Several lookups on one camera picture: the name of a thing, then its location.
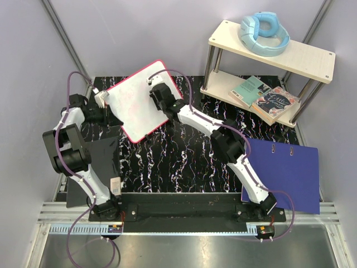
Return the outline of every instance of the headphones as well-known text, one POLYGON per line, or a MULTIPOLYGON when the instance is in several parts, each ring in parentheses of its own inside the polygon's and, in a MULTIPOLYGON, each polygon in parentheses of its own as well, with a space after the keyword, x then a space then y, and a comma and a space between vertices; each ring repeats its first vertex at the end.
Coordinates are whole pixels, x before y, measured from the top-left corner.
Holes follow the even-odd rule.
POLYGON ((244 17, 238 35, 248 50, 265 57, 273 57, 283 53, 290 41, 288 32, 280 24, 277 15, 272 12, 259 12, 253 16, 244 17), (269 23, 270 29, 261 29, 259 27, 260 22, 269 23), (276 47, 263 46, 257 42, 258 36, 279 38, 281 43, 276 47))

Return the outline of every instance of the wooden shelf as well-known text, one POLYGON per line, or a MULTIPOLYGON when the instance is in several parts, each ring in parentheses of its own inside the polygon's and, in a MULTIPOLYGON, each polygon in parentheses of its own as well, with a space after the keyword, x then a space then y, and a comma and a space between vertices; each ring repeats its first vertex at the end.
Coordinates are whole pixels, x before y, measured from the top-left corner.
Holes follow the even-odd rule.
MULTIPOLYGON (((209 38, 208 44, 325 84, 329 84, 332 81, 335 53, 290 40, 289 45, 282 54, 275 57, 262 57, 244 47, 238 38, 239 29, 240 24, 225 20, 209 38)), ((265 45, 268 45, 268 41, 268 39, 264 39, 262 42, 259 40, 265 45)))
MULTIPOLYGON (((244 81, 245 80, 240 77, 225 73, 223 71, 218 71, 218 73, 212 71, 208 80, 207 90, 201 89, 201 93, 246 110, 240 103, 236 102, 233 98, 228 96, 228 93, 232 89, 239 86, 244 81)), ((300 103, 298 103, 292 109, 283 114, 277 120, 277 123, 283 124, 288 127, 295 127, 296 123, 291 124, 289 123, 289 120, 294 116, 294 114, 299 108, 300 103)), ((255 110, 253 109, 249 109, 248 111, 255 113, 255 110)))

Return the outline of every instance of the red border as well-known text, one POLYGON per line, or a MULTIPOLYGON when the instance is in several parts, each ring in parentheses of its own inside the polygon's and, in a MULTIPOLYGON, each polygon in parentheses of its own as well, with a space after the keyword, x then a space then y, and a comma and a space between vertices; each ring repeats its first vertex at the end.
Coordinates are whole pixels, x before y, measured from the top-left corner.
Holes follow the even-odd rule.
MULTIPOLYGON (((156 61, 154 61, 153 63, 150 63, 149 65, 147 65, 147 66, 145 66, 144 68, 140 69, 140 70, 137 71, 136 73, 134 73, 134 74, 130 75, 129 77, 125 78, 124 80, 120 81, 119 83, 115 84, 114 86, 108 88, 107 91, 108 91, 108 90, 111 90, 112 88, 116 87, 117 85, 119 85, 120 83, 126 81, 127 79, 129 79, 130 77, 136 75, 137 73, 140 73, 142 70, 148 68, 149 66, 153 65, 154 63, 156 63, 156 62, 158 62, 158 61, 162 63, 162 65, 163 65, 163 67, 164 67, 165 69, 167 69, 165 63, 163 63, 162 60, 156 60, 156 61)), ((181 99, 183 99, 184 97, 182 96, 181 92, 180 92, 179 89, 177 88, 176 83, 174 82, 173 78, 172 78, 171 75, 170 75, 170 72, 167 72, 167 73, 168 73, 168 75, 170 76, 170 78, 171 78, 173 84, 175 85, 175 87, 176 87, 176 89, 177 89, 177 92, 178 92, 179 95, 181 96, 181 99)), ((161 127, 162 125, 164 125, 167 121, 168 121, 168 120, 164 121, 164 123, 162 123, 162 124, 159 125, 158 127, 154 128, 151 132, 148 133, 148 135, 150 135, 150 134, 151 134, 152 132, 154 132, 156 129, 158 129, 159 127, 161 127)), ((138 141, 133 141, 133 140, 129 137, 129 135, 127 134, 127 132, 125 131, 124 126, 122 126, 122 130, 125 132, 125 134, 126 134, 126 135, 128 136, 128 138, 129 138, 130 142, 132 142, 132 143, 139 143, 139 142, 141 142, 141 141, 145 138, 145 137, 142 137, 142 138, 141 138, 140 140, 138 140, 138 141)))

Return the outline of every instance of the book cover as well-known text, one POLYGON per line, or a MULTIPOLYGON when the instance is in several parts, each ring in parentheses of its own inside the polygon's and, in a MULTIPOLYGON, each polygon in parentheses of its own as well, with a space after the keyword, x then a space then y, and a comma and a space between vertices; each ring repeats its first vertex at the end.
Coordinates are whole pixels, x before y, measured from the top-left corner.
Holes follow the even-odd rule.
MULTIPOLYGON (((248 138, 248 141, 252 147, 249 162, 265 187, 288 193, 296 211, 320 214, 317 148, 255 138, 248 138)), ((274 193, 274 196, 277 208, 291 209, 291 203, 285 195, 274 193)), ((242 201, 249 201, 245 189, 242 189, 242 201)))
POLYGON ((270 90, 269 86, 251 76, 243 84, 234 88, 229 96, 249 108, 256 99, 267 94, 270 90))
POLYGON ((258 98, 253 103, 253 108, 273 123, 297 102, 297 97, 291 95, 281 87, 276 87, 258 98))

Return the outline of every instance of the metal shelf leg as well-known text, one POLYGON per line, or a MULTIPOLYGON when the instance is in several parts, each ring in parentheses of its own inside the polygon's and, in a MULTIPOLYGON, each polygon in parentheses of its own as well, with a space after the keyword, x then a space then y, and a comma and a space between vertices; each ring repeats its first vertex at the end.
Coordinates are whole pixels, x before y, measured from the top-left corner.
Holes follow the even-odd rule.
POLYGON ((210 45, 210 50, 208 52, 206 71, 205 71, 205 81, 203 82, 202 90, 207 89, 207 83, 208 83, 208 78, 210 76, 210 70, 211 70, 212 59, 213 59, 213 54, 214 54, 215 48, 216 48, 215 46, 210 45))
POLYGON ((301 104, 299 110, 297 110, 296 114, 294 117, 291 119, 291 123, 295 123, 298 117, 302 114, 302 112, 307 108, 307 106, 311 103, 311 101, 315 98, 316 94, 320 91, 320 89, 324 86, 325 84, 323 82, 319 82, 310 95, 306 98, 306 100, 301 104))
POLYGON ((216 61, 216 65, 214 66, 214 70, 213 70, 215 73, 218 73, 219 64, 221 63, 221 58, 222 58, 222 52, 223 52, 223 49, 218 49, 217 61, 216 61))
POLYGON ((300 91, 299 95, 297 96, 299 99, 301 99, 303 96, 305 96, 306 92, 310 89, 312 83, 313 83, 313 79, 309 79, 306 83, 306 85, 304 86, 304 88, 300 91))

